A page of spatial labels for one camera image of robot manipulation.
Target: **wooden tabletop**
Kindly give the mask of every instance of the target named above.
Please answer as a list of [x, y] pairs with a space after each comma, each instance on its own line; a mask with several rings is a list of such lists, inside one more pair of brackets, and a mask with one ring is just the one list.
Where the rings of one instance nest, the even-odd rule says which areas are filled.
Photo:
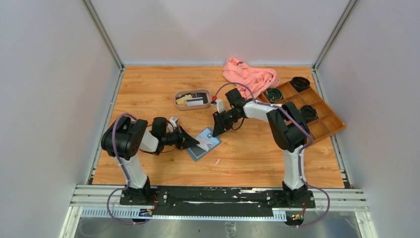
[[[270, 67], [281, 82], [295, 76], [311, 81], [309, 67]], [[155, 117], [179, 117], [179, 124], [191, 136], [206, 127], [213, 128], [216, 108], [179, 111], [174, 95], [181, 90], [209, 89], [212, 94], [224, 83], [222, 66], [129, 66], [126, 67], [112, 113], [111, 123], [124, 112], [149, 122]], [[233, 85], [219, 93], [224, 94]], [[246, 119], [237, 131], [220, 136], [222, 143], [195, 162], [187, 151], [174, 150], [159, 156], [139, 152], [143, 169], [152, 185], [256, 186], [281, 187], [284, 163], [281, 149], [275, 144], [267, 122]], [[335, 153], [328, 138], [305, 150], [305, 175], [309, 184], [320, 187], [343, 187]], [[102, 151], [93, 184], [124, 184], [124, 177], [114, 158]]]

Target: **wall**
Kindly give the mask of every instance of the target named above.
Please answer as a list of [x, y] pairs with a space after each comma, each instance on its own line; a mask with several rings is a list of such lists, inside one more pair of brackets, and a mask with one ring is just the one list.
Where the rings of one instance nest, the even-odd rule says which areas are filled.
[[125, 64], [312, 64], [348, 0], [92, 0]]
[[0, 237], [58, 237], [118, 70], [80, 0], [3, 0], [0, 32]]
[[380, 238], [418, 237], [420, 1], [361, 0], [321, 65], [338, 135]]

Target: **wooden tray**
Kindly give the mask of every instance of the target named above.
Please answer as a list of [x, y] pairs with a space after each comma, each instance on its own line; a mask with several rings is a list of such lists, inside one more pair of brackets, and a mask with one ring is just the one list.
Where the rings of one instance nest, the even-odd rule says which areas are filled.
[[[293, 102], [298, 109], [304, 105], [311, 105], [315, 108], [318, 119], [308, 123], [309, 131], [314, 139], [314, 144], [328, 138], [335, 133], [340, 132], [346, 127], [344, 122], [337, 116], [337, 114], [328, 106], [328, 104], [316, 93], [316, 91], [309, 87], [300, 93], [290, 84], [290, 82], [282, 83], [277, 87], [283, 94], [283, 100], [276, 104], [284, 104], [286, 102]], [[260, 94], [260, 101], [269, 103], [269, 100], [264, 93]]]

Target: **fabric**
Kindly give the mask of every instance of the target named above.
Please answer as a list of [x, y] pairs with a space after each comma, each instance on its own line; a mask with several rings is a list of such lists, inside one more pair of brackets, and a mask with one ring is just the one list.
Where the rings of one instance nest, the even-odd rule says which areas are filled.
[[[258, 97], [267, 88], [276, 87], [280, 84], [280, 79], [277, 77], [277, 72], [274, 69], [249, 67], [235, 57], [227, 59], [227, 63], [223, 68], [223, 77], [229, 82], [247, 85], [254, 97]], [[251, 94], [246, 88], [239, 85], [236, 88], [244, 98], [251, 98]]]

